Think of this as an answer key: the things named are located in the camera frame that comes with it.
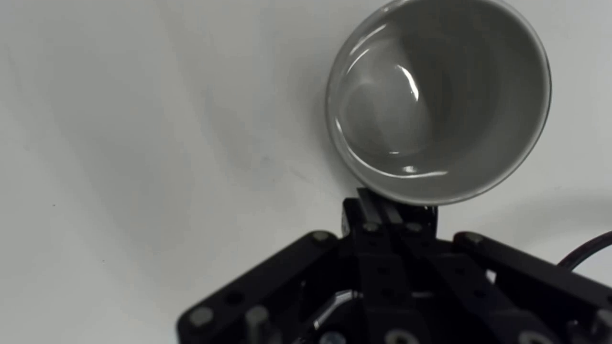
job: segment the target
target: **black cable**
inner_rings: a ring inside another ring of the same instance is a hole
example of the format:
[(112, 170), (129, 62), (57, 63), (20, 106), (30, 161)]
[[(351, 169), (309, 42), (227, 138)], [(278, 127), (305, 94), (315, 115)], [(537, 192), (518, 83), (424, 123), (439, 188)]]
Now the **black cable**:
[(575, 251), (571, 251), (565, 258), (558, 262), (560, 268), (575, 270), (581, 262), (588, 260), (598, 251), (612, 247), (612, 232), (602, 234), (583, 245), (579, 245)]

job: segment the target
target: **white backdrop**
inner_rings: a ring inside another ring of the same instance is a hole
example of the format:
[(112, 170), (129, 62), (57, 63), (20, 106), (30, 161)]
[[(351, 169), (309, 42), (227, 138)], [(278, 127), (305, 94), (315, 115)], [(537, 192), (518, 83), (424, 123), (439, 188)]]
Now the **white backdrop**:
[[(353, 182), (322, 86), (380, 0), (0, 0), (0, 342), (164, 344)], [(612, 230), (612, 2), (514, 0), (552, 67), (525, 165), (441, 209), (556, 262)], [(612, 255), (583, 274), (612, 285)]]

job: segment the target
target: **bolt head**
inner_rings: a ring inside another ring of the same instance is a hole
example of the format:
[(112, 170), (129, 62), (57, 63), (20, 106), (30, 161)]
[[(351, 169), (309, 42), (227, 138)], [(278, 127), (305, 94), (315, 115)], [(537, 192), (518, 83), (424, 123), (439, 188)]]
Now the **bolt head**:
[(212, 323), (212, 320), (213, 320), (213, 312), (212, 312), (212, 308), (208, 308), (208, 306), (194, 308), (194, 310), (189, 314), (189, 323), (190, 323), (192, 327), (204, 327), (204, 325)]
[(256, 325), (256, 323), (265, 323), (267, 318), (269, 318), (269, 314), (267, 314), (267, 308), (263, 308), (263, 306), (254, 306), (254, 308), (250, 308), (250, 310), (244, 314), (244, 318), (246, 318), (246, 323)]
[(391, 329), (384, 335), (384, 344), (418, 344), (418, 339), (403, 329)]
[(418, 222), (407, 222), (405, 230), (418, 234), (418, 232), (422, 232), (422, 226)]
[(345, 337), (342, 333), (322, 333), (319, 344), (345, 344)]
[(315, 241), (326, 241), (330, 235), (326, 232), (313, 232), (311, 237)]
[(366, 222), (366, 224), (363, 224), (363, 232), (366, 232), (366, 234), (374, 234), (374, 232), (378, 232), (378, 226), (376, 226), (376, 224)]
[(552, 344), (552, 341), (535, 331), (521, 331), (518, 335), (518, 344)]
[(462, 237), (464, 237), (466, 241), (474, 243), (474, 245), (477, 245), (477, 243), (483, 241), (483, 237), (477, 235), (477, 234), (462, 234)]

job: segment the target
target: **screw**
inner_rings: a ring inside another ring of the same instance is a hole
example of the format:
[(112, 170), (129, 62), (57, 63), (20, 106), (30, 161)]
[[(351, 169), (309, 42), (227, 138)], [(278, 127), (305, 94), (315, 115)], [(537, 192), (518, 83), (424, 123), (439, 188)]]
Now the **screw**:
[(321, 243), (321, 241), (328, 239), (328, 234), (326, 232), (313, 232), (311, 237)]
[(345, 339), (342, 333), (328, 331), (321, 335), (319, 344), (345, 344)]
[(483, 237), (477, 235), (477, 234), (462, 234), (462, 237), (464, 237), (466, 241), (474, 243), (474, 245), (477, 245), (477, 243), (483, 241)]
[(267, 308), (263, 306), (254, 306), (244, 314), (246, 323), (257, 325), (267, 321)]
[(416, 337), (403, 331), (403, 329), (391, 329), (384, 337), (384, 344), (418, 344)]
[(374, 232), (378, 232), (378, 226), (376, 226), (376, 224), (366, 222), (366, 224), (363, 224), (363, 232), (374, 234)]
[(192, 327), (204, 327), (213, 320), (213, 312), (208, 306), (194, 308), (189, 314), (189, 321)]
[(422, 232), (422, 226), (418, 222), (407, 222), (405, 230), (418, 234)]
[(521, 331), (518, 335), (518, 344), (552, 344), (552, 342), (540, 333)]
[(596, 312), (590, 325), (590, 335), (600, 342), (612, 341), (612, 312), (607, 310)]

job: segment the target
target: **ceramic cup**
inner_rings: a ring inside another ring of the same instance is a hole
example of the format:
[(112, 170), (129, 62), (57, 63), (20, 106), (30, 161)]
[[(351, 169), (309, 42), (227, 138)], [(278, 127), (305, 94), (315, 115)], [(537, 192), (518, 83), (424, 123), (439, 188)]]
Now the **ceramic cup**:
[(479, 195), (527, 157), (550, 71), (533, 29), (496, 0), (399, 0), (338, 52), (326, 127), (345, 167), (409, 205)]

